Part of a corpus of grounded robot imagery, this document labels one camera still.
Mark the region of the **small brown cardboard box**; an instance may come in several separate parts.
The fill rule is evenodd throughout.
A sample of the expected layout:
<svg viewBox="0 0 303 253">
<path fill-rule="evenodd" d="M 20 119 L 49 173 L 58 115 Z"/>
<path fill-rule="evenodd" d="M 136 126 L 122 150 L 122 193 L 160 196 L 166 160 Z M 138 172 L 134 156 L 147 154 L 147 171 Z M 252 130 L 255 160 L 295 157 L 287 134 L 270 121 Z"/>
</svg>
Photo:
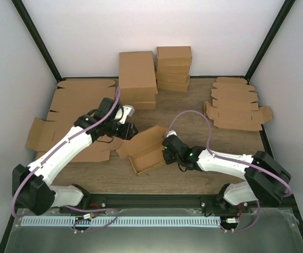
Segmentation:
<svg viewBox="0 0 303 253">
<path fill-rule="evenodd" d="M 116 150 L 121 159 L 128 157 L 136 175 L 140 176 L 165 165 L 162 145 L 168 128 L 156 125 L 123 140 Z"/>
</svg>

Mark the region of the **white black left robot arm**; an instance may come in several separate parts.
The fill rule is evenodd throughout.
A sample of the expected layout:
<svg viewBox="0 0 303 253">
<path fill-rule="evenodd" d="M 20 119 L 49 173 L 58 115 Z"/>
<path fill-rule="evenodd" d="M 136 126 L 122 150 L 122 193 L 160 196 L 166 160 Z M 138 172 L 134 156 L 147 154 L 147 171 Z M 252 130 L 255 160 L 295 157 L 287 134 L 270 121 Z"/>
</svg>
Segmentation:
<svg viewBox="0 0 303 253">
<path fill-rule="evenodd" d="M 55 186 L 54 179 L 81 151 L 108 136 L 131 140 L 138 130 L 127 118 L 134 107 L 118 100 L 104 98 L 97 109 L 80 116 L 67 134 L 47 153 L 27 166 L 17 165 L 12 171 L 12 205 L 19 203 L 35 215 L 52 207 L 72 206 L 84 213 L 90 208 L 88 191 L 76 184 Z"/>
</svg>

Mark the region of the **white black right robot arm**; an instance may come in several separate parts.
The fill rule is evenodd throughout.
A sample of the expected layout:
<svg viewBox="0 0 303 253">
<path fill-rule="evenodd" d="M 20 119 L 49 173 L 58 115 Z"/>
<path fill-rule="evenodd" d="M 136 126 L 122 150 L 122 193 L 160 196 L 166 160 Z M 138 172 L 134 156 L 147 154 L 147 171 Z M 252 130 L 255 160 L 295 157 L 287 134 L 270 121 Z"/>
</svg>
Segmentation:
<svg viewBox="0 0 303 253">
<path fill-rule="evenodd" d="M 254 155 L 233 155 L 201 146 L 189 147 L 174 131 L 166 134 L 162 145 L 166 164 L 176 163 L 183 171 L 218 172 L 242 179 L 240 183 L 223 186 L 217 199 L 217 206 L 223 212 L 251 201 L 278 207 L 291 193 L 291 175 L 264 151 Z"/>
</svg>

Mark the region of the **large folded cardboard box bottom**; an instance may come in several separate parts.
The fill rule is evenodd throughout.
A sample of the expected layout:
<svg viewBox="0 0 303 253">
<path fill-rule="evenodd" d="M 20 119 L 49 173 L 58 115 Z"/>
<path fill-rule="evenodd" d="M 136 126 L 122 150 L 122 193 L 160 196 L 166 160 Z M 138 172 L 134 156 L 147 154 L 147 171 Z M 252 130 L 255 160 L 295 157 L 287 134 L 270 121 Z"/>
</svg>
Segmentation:
<svg viewBox="0 0 303 253">
<path fill-rule="evenodd" d="M 122 103 L 122 105 L 132 106 L 135 110 L 155 110 L 156 102 L 130 102 Z"/>
</svg>

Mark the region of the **small folded box bottom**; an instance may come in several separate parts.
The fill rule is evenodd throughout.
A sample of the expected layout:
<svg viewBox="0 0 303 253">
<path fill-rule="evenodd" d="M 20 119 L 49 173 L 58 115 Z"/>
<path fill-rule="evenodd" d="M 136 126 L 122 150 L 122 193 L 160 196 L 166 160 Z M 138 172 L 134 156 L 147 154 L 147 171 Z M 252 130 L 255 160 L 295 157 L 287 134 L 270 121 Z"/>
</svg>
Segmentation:
<svg viewBox="0 0 303 253">
<path fill-rule="evenodd" d="M 187 92 L 188 85 L 175 85 L 170 83 L 157 83 L 157 88 L 160 90 L 176 91 L 176 92 Z"/>
</svg>

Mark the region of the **large folded cardboard box top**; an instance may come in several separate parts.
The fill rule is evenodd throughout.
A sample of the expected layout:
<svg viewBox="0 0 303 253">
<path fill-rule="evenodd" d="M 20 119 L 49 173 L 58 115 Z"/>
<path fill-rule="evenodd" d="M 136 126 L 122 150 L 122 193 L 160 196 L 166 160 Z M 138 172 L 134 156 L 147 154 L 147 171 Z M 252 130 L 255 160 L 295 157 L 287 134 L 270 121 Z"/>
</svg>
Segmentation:
<svg viewBox="0 0 303 253">
<path fill-rule="evenodd" d="M 156 100 L 158 91 L 152 51 L 119 53 L 119 87 L 123 103 Z"/>
</svg>

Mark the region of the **small folded box stack top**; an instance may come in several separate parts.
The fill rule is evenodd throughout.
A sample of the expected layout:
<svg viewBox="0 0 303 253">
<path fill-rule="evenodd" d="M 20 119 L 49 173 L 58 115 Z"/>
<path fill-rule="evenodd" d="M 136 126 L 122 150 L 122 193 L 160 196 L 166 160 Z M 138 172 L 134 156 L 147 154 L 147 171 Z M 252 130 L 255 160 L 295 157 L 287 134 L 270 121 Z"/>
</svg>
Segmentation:
<svg viewBox="0 0 303 253">
<path fill-rule="evenodd" d="M 157 64 L 192 65 L 192 50 L 190 46 L 162 46 L 157 47 Z"/>
</svg>

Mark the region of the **large flat cardboard blank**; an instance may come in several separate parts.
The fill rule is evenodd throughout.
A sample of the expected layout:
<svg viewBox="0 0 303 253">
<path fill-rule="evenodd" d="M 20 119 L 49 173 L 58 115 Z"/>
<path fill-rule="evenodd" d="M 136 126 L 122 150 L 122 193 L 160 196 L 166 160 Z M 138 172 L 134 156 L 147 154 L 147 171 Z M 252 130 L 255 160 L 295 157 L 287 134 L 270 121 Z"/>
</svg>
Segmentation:
<svg viewBox="0 0 303 253">
<path fill-rule="evenodd" d="M 103 98 L 115 96 L 115 80 L 111 79 L 66 79 L 58 83 L 50 110 L 95 109 Z"/>
<path fill-rule="evenodd" d="M 49 112 L 46 121 L 35 118 L 26 142 L 28 149 L 37 152 L 40 158 L 56 145 L 69 132 L 74 122 L 83 113 Z M 71 162 L 102 162 L 110 158 L 110 152 L 116 150 L 121 143 L 119 138 L 104 136 L 76 155 Z"/>
</svg>

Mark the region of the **stack of small flat blanks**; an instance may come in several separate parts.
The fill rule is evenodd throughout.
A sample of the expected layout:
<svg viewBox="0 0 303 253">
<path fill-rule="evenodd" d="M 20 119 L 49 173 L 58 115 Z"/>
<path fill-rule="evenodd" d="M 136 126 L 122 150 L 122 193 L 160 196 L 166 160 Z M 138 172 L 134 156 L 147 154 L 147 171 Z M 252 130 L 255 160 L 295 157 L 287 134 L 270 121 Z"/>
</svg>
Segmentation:
<svg viewBox="0 0 303 253">
<path fill-rule="evenodd" d="M 273 119 L 271 108 L 258 104 L 255 87 L 246 79 L 217 77 L 211 97 L 211 102 L 204 102 L 204 114 L 218 128 L 260 131 L 263 124 Z"/>
</svg>

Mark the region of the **large flat cardboard blank front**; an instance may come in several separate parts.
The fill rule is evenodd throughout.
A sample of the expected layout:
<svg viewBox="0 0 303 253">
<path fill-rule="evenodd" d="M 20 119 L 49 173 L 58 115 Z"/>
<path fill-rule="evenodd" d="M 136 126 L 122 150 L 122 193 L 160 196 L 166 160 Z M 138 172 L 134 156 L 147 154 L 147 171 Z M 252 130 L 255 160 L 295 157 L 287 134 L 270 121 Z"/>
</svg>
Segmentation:
<svg viewBox="0 0 303 253">
<path fill-rule="evenodd" d="M 28 149 L 37 152 L 40 158 L 56 145 L 69 132 L 74 122 L 83 113 L 49 112 L 46 121 L 35 118 L 26 142 Z M 121 143 L 119 138 L 104 136 L 76 155 L 71 162 L 102 162 L 110 158 L 110 152 L 116 150 Z"/>
</svg>

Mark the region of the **clear acrylic cover plate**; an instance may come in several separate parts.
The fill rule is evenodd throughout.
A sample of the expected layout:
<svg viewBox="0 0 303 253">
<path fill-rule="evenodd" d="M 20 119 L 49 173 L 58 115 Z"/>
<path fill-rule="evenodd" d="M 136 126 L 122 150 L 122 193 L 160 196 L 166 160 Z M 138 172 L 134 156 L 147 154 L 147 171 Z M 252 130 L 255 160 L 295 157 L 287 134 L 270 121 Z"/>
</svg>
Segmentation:
<svg viewBox="0 0 303 253">
<path fill-rule="evenodd" d="M 99 217 L 113 217 L 114 212 Z M 119 217 L 203 217 L 193 210 L 125 210 Z M 6 252 L 303 252 L 290 210 L 245 213 L 242 232 L 202 227 L 22 227 L 16 222 Z"/>
</svg>

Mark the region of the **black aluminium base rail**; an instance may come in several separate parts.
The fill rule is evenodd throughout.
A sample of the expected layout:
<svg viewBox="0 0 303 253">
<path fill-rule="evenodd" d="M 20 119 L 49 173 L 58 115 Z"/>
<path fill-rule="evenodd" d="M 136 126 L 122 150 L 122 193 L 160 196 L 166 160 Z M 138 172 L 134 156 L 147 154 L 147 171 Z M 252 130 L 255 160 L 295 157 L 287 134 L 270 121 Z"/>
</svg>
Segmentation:
<svg viewBox="0 0 303 253">
<path fill-rule="evenodd" d="M 247 211 L 255 208 L 255 201 L 247 201 L 240 207 L 222 209 L 217 205 L 216 194 L 91 194 L 87 207 L 77 206 L 79 209 L 114 208 L 123 209 L 198 209 L 202 213 L 215 215 L 236 214 L 239 210 Z"/>
</svg>

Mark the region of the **black frame post left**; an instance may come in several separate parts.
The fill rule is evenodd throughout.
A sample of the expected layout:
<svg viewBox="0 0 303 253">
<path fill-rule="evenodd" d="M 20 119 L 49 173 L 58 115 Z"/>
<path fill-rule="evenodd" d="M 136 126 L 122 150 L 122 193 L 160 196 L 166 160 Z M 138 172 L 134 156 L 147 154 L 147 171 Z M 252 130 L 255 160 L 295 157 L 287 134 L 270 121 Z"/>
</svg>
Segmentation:
<svg viewBox="0 0 303 253">
<path fill-rule="evenodd" d="M 11 0 L 13 6 L 17 10 L 22 22 L 24 23 L 25 27 L 27 28 L 30 36 L 32 37 L 36 47 L 40 51 L 43 59 L 45 60 L 48 68 L 50 69 L 52 75 L 54 76 L 55 80 L 59 83 L 63 80 L 56 64 L 54 63 L 51 54 L 49 53 L 44 41 L 41 38 L 40 33 L 38 32 L 30 14 L 28 13 L 24 3 L 22 0 Z"/>
</svg>

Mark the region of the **black frame post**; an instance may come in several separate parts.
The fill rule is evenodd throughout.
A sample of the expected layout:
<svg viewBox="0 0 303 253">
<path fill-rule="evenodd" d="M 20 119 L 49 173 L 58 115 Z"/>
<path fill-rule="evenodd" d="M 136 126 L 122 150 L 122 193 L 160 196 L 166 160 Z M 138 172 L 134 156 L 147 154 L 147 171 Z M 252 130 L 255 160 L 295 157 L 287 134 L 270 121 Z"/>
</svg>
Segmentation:
<svg viewBox="0 0 303 253">
<path fill-rule="evenodd" d="M 51 54 L 49 53 L 44 41 L 41 38 L 40 33 L 38 32 L 30 14 L 28 13 L 24 3 L 22 0 L 11 0 L 13 6 L 17 10 L 22 22 L 24 23 L 25 27 L 27 28 L 30 36 L 32 37 L 36 47 L 40 51 L 43 59 L 45 60 L 48 68 L 50 69 L 52 75 L 54 76 L 55 80 L 59 83 L 63 80 L 56 64 L 54 63 Z"/>
<path fill-rule="evenodd" d="M 273 42 L 275 36 L 279 32 L 282 24 L 284 23 L 285 19 L 287 18 L 289 12 L 291 11 L 295 0 L 285 0 L 276 15 L 276 18 L 274 19 L 270 29 L 268 30 L 259 50 L 257 51 L 252 63 L 250 64 L 246 74 L 245 78 L 250 81 L 253 77 L 254 73 L 256 72 L 258 66 L 260 65 L 263 57 L 265 56 L 266 52 L 268 51 L 271 43 Z"/>
</svg>

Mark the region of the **black frame post right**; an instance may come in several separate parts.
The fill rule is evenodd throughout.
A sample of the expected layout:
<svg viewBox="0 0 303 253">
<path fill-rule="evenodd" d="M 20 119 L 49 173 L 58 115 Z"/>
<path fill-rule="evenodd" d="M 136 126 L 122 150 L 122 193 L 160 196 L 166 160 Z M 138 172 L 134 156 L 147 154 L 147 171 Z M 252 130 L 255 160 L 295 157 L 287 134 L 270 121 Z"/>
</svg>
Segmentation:
<svg viewBox="0 0 303 253">
<path fill-rule="evenodd" d="M 258 66 L 260 65 L 263 57 L 265 56 L 266 52 L 268 51 L 271 43 L 273 42 L 275 36 L 279 32 L 282 24 L 284 23 L 285 19 L 287 18 L 289 12 L 291 11 L 295 0 L 285 0 L 276 15 L 276 18 L 274 19 L 270 29 L 268 30 L 259 50 L 257 51 L 252 63 L 250 64 L 246 74 L 245 78 L 250 81 L 253 77 L 254 73 L 256 72 Z"/>
</svg>

